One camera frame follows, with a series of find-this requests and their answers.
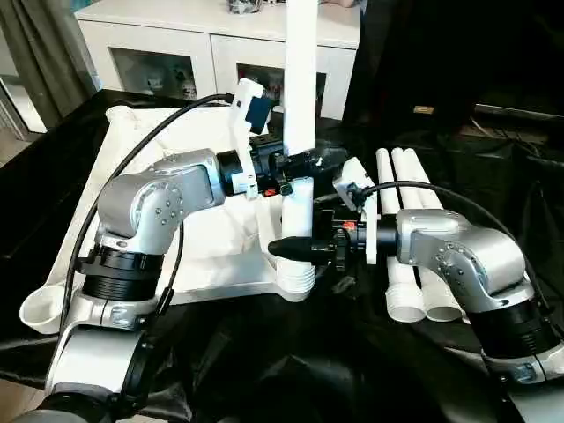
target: robotic arm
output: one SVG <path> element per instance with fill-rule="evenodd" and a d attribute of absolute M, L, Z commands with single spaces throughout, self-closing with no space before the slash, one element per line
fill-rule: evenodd
<path fill-rule="evenodd" d="M 447 282 L 494 375 L 530 384 L 564 374 L 564 343 L 540 314 L 523 253 L 511 238 L 452 211 L 402 210 L 395 225 L 397 259 Z"/>
<path fill-rule="evenodd" d="M 354 160 L 333 182 L 347 207 L 326 211 L 329 218 L 320 226 L 330 231 L 324 239 L 286 238 L 272 242 L 269 251 L 290 260 L 332 262 L 344 271 L 355 256 L 374 263 L 369 250 L 375 245 L 372 249 L 400 263 L 435 272 L 450 286 L 482 344 L 484 362 L 500 381 L 533 384 L 564 375 L 564 343 L 539 312 L 515 241 L 444 210 L 402 210 L 382 216 L 374 228 L 375 212 L 366 219 L 357 213 L 356 194 L 373 183 Z"/>

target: white pipe fitting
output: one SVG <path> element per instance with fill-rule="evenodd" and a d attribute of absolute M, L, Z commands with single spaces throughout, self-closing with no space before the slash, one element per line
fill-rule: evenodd
<path fill-rule="evenodd" d="M 419 163 L 414 150 L 407 153 L 401 148 L 396 148 L 391 155 L 398 180 L 417 181 L 418 179 L 416 178 L 419 177 L 426 179 L 421 182 L 428 183 L 427 175 Z M 432 208 L 436 208 L 438 204 L 441 204 L 433 191 L 428 191 L 432 195 L 421 195 L 422 191 L 425 191 L 425 189 L 401 188 L 400 192 L 404 207 L 406 209 L 423 209 L 425 208 L 422 204 L 423 199 L 427 201 L 427 204 L 432 205 Z M 434 322 L 452 322 L 462 317 L 462 308 L 444 280 L 436 273 L 422 267 L 419 267 L 419 278 L 421 280 L 425 310 L 429 320 Z"/>
<path fill-rule="evenodd" d="M 284 151 L 288 155 L 315 147 L 317 9 L 317 0 L 286 1 Z M 282 204 L 282 236 L 311 236 L 313 178 L 294 181 L 292 188 L 293 194 Z M 287 300 L 304 299 L 315 283 L 315 267 L 279 258 L 277 283 L 289 293 Z"/>
<path fill-rule="evenodd" d="M 378 181 L 380 183 L 393 182 L 394 174 L 391 168 L 390 156 L 385 148 L 376 152 L 378 165 Z M 399 212 L 399 200 L 396 189 L 380 191 L 383 214 Z M 397 322 L 415 323 L 425 318 L 425 302 L 423 293 L 417 286 L 413 268 L 401 264 L 395 257 L 389 257 L 388 280 L 386 291 L 386 308 L 388 315 Z"/>

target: floor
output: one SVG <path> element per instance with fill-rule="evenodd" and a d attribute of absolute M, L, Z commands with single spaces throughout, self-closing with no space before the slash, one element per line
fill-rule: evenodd
<path fill-rule="evenodd" d="M 11 130 L 0 128 L 0 167 L 22 152 L 29 143 L 16 139 Z"/>

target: black cylinder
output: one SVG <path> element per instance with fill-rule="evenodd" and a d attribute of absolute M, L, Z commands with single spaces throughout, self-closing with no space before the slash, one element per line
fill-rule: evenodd
<path fill-rule="evenodd" d="M 533 301 L 468 317 L 484 353 L 496 359 L 516 359 L 554 348 L 560 341 Z"/>
<path fill-rule="evenodd" d="M 376 229 L 376 244 L 378 252 L 385 256 L 395 256 L 397 253 L 397 222 L 395 214 L 384 214 L 378 221 Z"/>
<path fill-rule="evenodd" d="M 164 256 L 96 246 L 77 266 L 77 271 L 86 275 L 82 292 L 110 301 L 150 300 L 163 260 Z"/>

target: black fabric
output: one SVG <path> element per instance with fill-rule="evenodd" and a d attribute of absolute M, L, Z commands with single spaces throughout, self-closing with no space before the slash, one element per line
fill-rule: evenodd
<path fill-rule="evenodd" d="M 182 104 L 98 93 L 0 169 L 4 204 L 19 211 L 0 208 L 0 274 L 10 287 L 0 308 L 0 377 L 37 388 L 44 383 L 56 338 L 23 326 L 19 304 L 43 283 L 55 260 L 106 131 L 105 110 L 123 103 Z M 378 147 L 416 148 L 434 183 L 480 202 L 508 224 L 522 236 L 541 278 L 564 292 L 558 235 L 564 196 L 557 152 L 531 158 L 521 147 L 499 141 L 426 132 L 386 140 L 370 129 L 331 122 L 318 128 L 320 143 L 345 145 L 372 176 Z M 330 183 L 319 181 L 315 189 L 327 193 Z M 460 204 L 442 200 L 475 223 L 488 224 Z M 14 219 L 22 224 L 12 224 Z M 364 422 L 386 419 L 391 412 L 399 420 L 518 421 L 494 383 L 442 348 L 479 351 L 471 328 L 391 322 L 383 262 L 349 276 L 340 280 L 327 271 L 310 298 L 298 304 L 263 295 L 170 308 L 155 334 L 175 348 L 155 376 L 142 413 L 196 422 L 224 416 L 239 416 L 242 422 Z M 546 293 L 558 304 L 548 286 Z"/>

